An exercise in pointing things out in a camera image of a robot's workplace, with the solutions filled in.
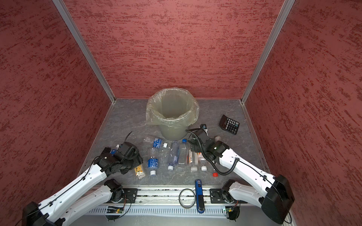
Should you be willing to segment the red white label bottle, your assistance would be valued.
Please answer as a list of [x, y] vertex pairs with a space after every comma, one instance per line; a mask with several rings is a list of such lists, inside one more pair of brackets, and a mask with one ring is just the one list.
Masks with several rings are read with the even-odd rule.
[[202, 171], [207, 171], [208, 161], [205, 159], [202, 153], [198, 153], [199, 166]]

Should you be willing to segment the orange label bottle white cap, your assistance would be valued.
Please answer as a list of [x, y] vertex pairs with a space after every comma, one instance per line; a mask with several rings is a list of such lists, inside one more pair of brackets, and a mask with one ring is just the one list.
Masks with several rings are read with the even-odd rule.
[[197, 172], [199, 164], [198, 154], [189, 149], [188, 160], [189, 160], [190, 171]]

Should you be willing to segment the blue label bottle white cap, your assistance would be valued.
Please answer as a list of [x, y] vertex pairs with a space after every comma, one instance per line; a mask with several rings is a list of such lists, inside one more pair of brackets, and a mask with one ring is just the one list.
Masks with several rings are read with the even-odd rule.
[[150, 176], [155, 176], [156, 171], [159, 167], [158, 157], [157, 157], [157, 149], [152, 147], [149, 149], [149, 158], [147, 161], [147, 167], [150, 171]]

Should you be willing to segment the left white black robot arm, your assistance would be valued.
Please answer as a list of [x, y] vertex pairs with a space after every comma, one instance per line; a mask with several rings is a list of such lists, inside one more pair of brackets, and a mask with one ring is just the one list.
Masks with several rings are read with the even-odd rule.
[[105, 148], [90, 167], [63, 189], [40, 203], [23, 208], [23, 226], [69, 226], [93, 208], [107, 202], [125, 206], [130, 198], [123, 186], [108, 177], [126, 174], [143, 163], [138, 148], [123, 142], [115, 153]]

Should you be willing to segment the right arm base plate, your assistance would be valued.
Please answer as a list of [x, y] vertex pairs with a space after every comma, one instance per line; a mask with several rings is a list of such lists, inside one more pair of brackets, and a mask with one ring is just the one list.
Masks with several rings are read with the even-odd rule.
[[211, 188], [210, 192], [210, 200], [213, 204], [245, 204], [245, 201], [237, 201], [235, 200], [228, 191], [224, 191], [219, 188]]

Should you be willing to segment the crushed blue label bottle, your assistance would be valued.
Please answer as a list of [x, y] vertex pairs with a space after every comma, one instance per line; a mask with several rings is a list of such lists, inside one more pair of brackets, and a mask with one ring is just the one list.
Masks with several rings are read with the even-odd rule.
[[146, 136], [144, 142], [151, 144], [154, 148], [168, 148], [169, 144], [162, 138], [155, 137], [155, 136]]

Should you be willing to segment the yellow label juice bottle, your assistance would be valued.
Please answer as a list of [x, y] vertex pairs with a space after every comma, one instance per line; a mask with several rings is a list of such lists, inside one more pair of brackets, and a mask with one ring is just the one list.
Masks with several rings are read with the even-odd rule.
[[144, 170], [144, 167], [142, 164], [135, 167], [134, 171], [135, 171], [135, 175], [136, 175], [137, 179], [142, 179], [142, 178], [146, 177], [145, 170]]

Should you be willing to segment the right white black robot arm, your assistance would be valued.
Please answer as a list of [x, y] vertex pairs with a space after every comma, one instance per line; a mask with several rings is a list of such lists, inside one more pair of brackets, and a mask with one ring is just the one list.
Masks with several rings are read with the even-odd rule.
[[240, 157], [231, 147], [210, 138], [201, 128], [186, 130], [190, 143], [198, 147], [207, 162], [222, 176], [237, 174], [248, 183], [236, 181], [225, 184], [226, 194], [236, 201], [244, 201], [261, 208], [272, 221], [282, 225], [291, 217], [295, 201], [291, 185], [283, 175], [274, 176]]

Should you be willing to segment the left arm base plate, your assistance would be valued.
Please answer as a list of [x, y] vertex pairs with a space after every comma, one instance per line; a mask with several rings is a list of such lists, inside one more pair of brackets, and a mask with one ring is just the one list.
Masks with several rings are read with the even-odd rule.
[[125, 202], [135, 203], [138, 189], [136, 188], [123, 188], [115, 190], [109, 201], [106, 203], [111, 204], [124, 204]]

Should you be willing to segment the clear bottle blue cap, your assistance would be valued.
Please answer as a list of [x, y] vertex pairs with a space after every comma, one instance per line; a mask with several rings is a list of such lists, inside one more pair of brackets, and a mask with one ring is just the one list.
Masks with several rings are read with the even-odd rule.
[[188, 156], [187, 139], [183, 139], [182, 143], [179, 145], [178, 164], [185, 165], [187, 163], [187, 156]]

